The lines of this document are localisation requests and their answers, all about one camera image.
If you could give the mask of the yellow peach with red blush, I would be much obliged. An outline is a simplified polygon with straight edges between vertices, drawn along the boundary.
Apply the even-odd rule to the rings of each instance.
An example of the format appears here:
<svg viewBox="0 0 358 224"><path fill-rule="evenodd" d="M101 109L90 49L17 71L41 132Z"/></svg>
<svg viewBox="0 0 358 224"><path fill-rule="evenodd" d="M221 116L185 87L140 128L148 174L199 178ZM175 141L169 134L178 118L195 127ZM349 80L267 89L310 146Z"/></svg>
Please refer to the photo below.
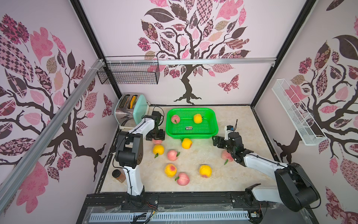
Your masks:
<svg viewBox="0 0 358 224"><path fill-rule="evenodd" d="M193 117L193 121L195 124L200 124L203 122L203 116L201 114L196 114Z"/></svg>

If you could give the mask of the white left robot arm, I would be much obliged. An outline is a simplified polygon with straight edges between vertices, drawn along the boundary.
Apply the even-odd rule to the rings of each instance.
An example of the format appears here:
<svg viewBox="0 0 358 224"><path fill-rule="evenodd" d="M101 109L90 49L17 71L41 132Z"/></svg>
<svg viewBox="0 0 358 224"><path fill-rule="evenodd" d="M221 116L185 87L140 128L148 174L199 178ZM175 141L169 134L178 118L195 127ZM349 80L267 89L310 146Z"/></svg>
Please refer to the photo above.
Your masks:
<svg viewBox="0 0 358 224"><path fill-rule="evenodd" d="M162 115L145 115L138 125L120 132L117 137L115 161L125 172L127 193L132 197L139 197L145 191L139 168L144 156L144 141L165 139L164 130L159 129L163 119Z"/></svg>

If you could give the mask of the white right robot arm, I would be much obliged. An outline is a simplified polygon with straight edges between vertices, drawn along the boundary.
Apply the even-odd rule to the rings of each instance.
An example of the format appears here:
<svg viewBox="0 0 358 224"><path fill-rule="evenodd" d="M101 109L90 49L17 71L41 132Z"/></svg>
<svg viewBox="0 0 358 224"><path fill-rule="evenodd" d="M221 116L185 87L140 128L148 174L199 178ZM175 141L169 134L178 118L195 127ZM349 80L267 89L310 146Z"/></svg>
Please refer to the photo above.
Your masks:
<svg viewBox="0 0 358 224"><path fill-rule="evenodd" d="M227 133L225 137L213 136L212 141L215 147L224 149L236 163L276 181L276 186L265 187L257 183L246 188L247 204L280 203L293 212L308 208L316 201L321 204L318 190L300 164L277 162L246 149L238 132Z"/></svg>

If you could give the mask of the large pink peach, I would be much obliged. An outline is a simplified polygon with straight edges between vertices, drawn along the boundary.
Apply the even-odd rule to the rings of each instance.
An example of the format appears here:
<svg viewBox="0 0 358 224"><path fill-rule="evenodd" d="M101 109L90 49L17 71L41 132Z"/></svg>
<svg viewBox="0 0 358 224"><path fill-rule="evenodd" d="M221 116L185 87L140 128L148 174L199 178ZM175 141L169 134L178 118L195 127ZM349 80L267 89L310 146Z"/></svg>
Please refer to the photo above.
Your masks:
<svg viewBox="0 0 358 224"><path fill-rule="evenodd" d="M162 144L162 140L152 140L152 143L157 145L157 144Z"/></svg>

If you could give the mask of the small pink peach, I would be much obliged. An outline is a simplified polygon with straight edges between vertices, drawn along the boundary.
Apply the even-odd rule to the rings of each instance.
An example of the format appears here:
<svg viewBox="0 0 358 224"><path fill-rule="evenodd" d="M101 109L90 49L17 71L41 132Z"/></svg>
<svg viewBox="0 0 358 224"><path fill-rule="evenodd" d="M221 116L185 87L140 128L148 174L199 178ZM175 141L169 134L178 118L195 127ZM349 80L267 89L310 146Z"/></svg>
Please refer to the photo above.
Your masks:
<svg viewBox="0 0 358 224"><path fill-rule="evenodd" d="M229 162L234 161L234 159L232 158L231 154L229 152L227 152L226 150L222 151L221 157L225 161L224 165L228 164Z"/></svg>

